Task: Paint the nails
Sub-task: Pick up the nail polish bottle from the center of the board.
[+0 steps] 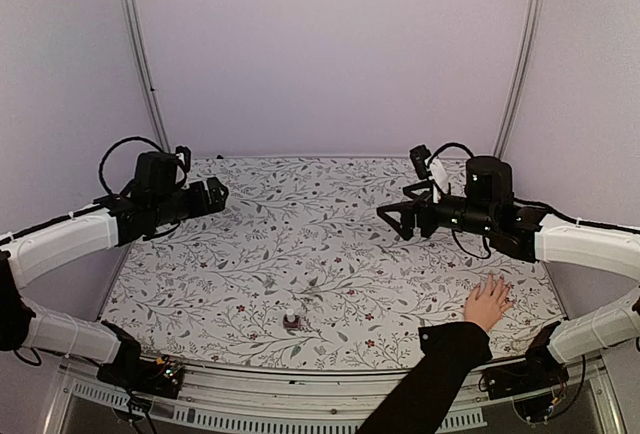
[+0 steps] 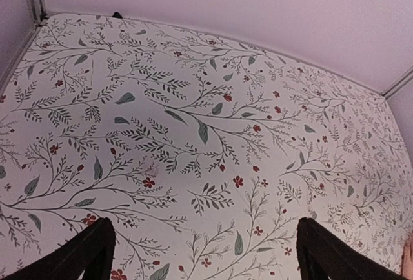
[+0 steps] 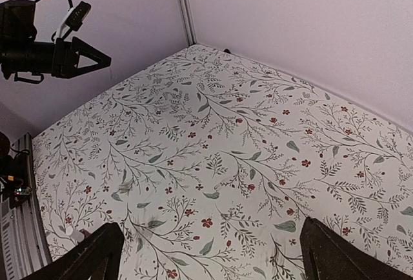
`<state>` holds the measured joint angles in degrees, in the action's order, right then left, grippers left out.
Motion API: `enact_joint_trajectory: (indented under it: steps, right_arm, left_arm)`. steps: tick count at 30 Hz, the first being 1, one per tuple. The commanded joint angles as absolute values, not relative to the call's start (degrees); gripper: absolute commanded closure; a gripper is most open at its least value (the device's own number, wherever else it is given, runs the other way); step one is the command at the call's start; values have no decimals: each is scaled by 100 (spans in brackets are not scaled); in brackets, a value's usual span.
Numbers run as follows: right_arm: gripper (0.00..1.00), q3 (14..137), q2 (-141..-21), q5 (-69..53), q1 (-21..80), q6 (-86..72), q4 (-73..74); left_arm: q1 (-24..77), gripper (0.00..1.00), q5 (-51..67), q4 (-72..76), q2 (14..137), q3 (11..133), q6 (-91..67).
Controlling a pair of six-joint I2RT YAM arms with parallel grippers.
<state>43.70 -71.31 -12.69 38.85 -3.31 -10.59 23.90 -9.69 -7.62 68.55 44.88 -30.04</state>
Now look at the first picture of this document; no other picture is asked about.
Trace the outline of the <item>black sleeved forearm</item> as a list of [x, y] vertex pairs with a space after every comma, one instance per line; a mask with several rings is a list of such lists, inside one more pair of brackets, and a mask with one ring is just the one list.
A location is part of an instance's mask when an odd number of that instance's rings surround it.
[[419, 329], [424, 357], [358, 428], [360, 433], [434, 433], [466, 376], [492, 359], [489, 336], [471, 322]]

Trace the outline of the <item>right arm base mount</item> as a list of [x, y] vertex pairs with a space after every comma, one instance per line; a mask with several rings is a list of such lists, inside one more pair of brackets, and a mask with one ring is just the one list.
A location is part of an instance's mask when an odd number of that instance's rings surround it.
[[543, 327], [523, 360], [484, 369], [478, 387], [488, 393], [490, 400], [495, 400], [566, 383], [569, 380], [567, 368], [548, 350], [551, 335], [559, 325], [556, 321]]

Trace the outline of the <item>white nail polish cap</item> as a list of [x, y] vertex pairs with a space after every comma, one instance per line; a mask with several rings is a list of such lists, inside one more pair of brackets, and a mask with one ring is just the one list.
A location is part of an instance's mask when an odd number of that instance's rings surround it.
[[296, 319], [295, 311], [293, 309], [288, 309], [285, 313], [285, 318], [288, 322], [293, 322]]

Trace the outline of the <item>red nail polish bottle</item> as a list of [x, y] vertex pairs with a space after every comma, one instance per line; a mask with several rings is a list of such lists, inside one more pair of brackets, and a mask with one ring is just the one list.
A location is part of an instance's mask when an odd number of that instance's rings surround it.
[[298, 315], [285, 315], [283, 317], [283, 327], [285, 330], [299, 330], [301, 328], [301, 318]]

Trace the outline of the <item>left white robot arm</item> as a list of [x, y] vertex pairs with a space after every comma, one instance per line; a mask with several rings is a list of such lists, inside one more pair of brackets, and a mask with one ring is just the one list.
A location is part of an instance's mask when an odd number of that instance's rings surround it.
[[148, 380], [140, 346], [122, 329], [87, 322], [24, 298], [22, 289], [87, 255], [154, 240], [185, 220], [223, 211], [229, 190], [216, 177], [191, 182], [190, 152], [151, 151], [136, 161], [133, 178], [119, 193], [1, 240], [1, 348], [34, 348], [108, 364], [128, 388]]

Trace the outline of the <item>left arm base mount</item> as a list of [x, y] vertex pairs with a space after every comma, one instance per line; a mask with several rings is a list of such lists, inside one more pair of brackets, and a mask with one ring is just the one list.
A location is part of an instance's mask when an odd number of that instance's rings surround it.
[[167, 355], [145, 360], [141, 357], [141, 345], [134, 337], [115, 324], [107, 321], [102, 324], [116, 335], [120, 346], [114, 360], [99, 367], [99, 381], [125, 391], [178, 398], [184, 379], [184, 366], [180, 361]]

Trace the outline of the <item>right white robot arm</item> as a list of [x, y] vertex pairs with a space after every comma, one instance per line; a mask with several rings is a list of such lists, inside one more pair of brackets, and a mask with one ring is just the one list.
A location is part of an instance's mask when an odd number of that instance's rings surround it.
[[[512, 168], [492, 156], [465, 164], [461, 196], [442, 191], [446, 174], [440, 161], [421, 147], [410, 158], [420, 179], [406, 186], [406, 201], [377, 210], [402, 239], [430, 237], [438, 229], [479, 235], [484, 244], [529, 263], [565, 263], [639, 278], [639, 231], [570, 218], [540, 202], [515, 198]], [[639, 335], [639, 290], [573, 320], [545, 327], [530, 344], [517, 369], [517, 381], [537, 390], [552, 378], [556, 364], [614, 347]]]

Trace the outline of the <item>person's bare hand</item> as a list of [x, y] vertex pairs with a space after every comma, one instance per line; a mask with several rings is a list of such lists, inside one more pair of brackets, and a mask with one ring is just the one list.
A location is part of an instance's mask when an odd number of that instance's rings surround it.
[[486, 281], [469, 294], [464, 305], [464, 320], [488, 333], [514, 305], [510, 290], [511, 285], [502, 276], [495, 279], [489, 274]]

